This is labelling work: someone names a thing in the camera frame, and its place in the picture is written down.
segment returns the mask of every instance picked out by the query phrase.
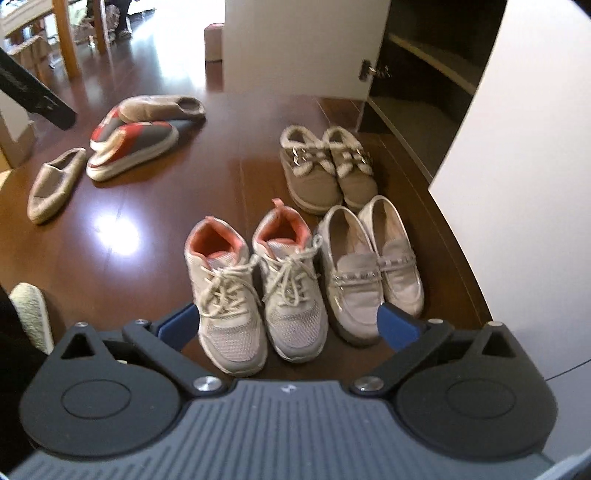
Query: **metal screw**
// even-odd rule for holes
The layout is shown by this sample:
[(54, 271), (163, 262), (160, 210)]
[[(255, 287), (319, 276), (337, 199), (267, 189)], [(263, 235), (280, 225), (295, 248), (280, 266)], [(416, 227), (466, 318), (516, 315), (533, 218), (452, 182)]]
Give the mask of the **metal screw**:
[(384, 380), (380, 377), (361, 377), (353, 384), (360, 392), (377, 392), (384, 387)]
[(218, 377), (199, 377), (193, 382), (193, 386), (200, 392), (215, 392), (222, 387), (223, 383)]

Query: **brown hardwood floor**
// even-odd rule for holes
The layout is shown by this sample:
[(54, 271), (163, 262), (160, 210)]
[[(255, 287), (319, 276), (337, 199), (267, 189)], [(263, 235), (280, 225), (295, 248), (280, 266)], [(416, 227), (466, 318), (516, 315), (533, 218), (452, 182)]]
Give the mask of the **brown hardwood floor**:
[[(158, 29), (168, 17), (158, 15), (141, 25), (131, 42), (113, 46), (109, 56), (81, 47), (83, 76), (73, 83), (56, 70), (53, 88), (79, 120), (61, 132), (35, 119), (34, 155), (0, 190), (0, 283), (6, 290), (22, 281), (39, 286), (56, 339), (76, 321), (110, 330), (137, 318), (157, 320), (190, 302), (183, 245), (191, 228), (215, 215), (249, 239), (272, 198), (294, 206), (278, 161), (281, 131), (303, 124), (321, 135), (330, 124), (353, 128), (357, 120), (360, 105), (350, 100), (223, 93), (221, 64), (203, 69), (202, 49), (186, 59), (199, 63), (194, 71), (166, 58)], [(178, 147), (160, 159), (104, 183), (83, 176), (50, 223), (34, 226), (27, 219), (28, 192), (43, 162), (69, 148), (88, 148), (94, 127), (121, 100), (162, 93), (198, 96), (207, 120), (179, 122)], [(417, 253), (426, 288), (423, 316), (463, 327), (487, 321), (486, 306), (466, 287), (429, 213), (426, 186), (412, 181), (410, 158), (390, 135), (361, 135), (361, 140), (375, 159), (379, 188), (399, 208)], [(304, 218), (312, 228), (318, 221)], [(196, 339), (183, 352), (217, 371)], [(383, 343), (358, 349), (331, 332), (315, 361), (292, 365), (273, 353), (258, 376), (350, 381), (391, 354)]]

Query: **shoe cabinet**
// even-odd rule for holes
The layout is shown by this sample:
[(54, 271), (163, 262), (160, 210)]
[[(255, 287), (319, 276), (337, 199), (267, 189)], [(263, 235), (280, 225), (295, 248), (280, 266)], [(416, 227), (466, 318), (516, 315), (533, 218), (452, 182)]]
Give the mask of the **shoe cabinet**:
[(505, 0), (392, 0), (361, 132), (391, 131), (431, 182), (478, 89)]

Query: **gray ribbed panel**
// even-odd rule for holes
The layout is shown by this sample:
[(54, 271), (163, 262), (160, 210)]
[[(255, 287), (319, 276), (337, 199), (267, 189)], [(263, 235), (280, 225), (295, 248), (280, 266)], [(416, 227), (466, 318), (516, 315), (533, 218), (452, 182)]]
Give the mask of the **gray ribbed panel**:
[(142, 452), (104, 462), (38, 452), (11, 479), (528, 480), (551, 465), (538, 455), (453, 460), (408, 437), (380, 400), (355, 398), (338, 382), (288, 385), (241, 380), (222, 398), (193, 402), (173, 432)]

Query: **white shoelace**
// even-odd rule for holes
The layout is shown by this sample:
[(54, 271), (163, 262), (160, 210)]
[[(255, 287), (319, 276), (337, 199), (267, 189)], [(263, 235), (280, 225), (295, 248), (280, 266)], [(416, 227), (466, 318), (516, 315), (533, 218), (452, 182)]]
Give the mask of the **white shoelace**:
[(247, 313), (248, 306), (244, 295), (241, 295), (241, 290), (246, 288), (259, 302), (255, 287), (249, 281), (249, 276), (258, 262), (258, 256), (253, 255), (246, 265), (214, 270), (202, 266), (201, 269), (209, 275), (207, 279), (209, 285), (201, 295), (200, 304), (202, 308), (199, 313), (207, 318), (220, 314), (237, 315)]
[(267, 301), (277, 289), (281, 293), (281, 304), (283, 305), (297, 307), (300, 302), (309, 300), (307, 292), (304, 291), (302, 280), (305, 278), (316, 279), (316, 275), (305, 261), (314, 258), (321, 246), (322, 237), (316, 235), (312, 240), (312, 246), (301, 252), (293, 253), (279, 260), (265, 256), (264, 261), (274, 273), (274, 278), (263, 301)]

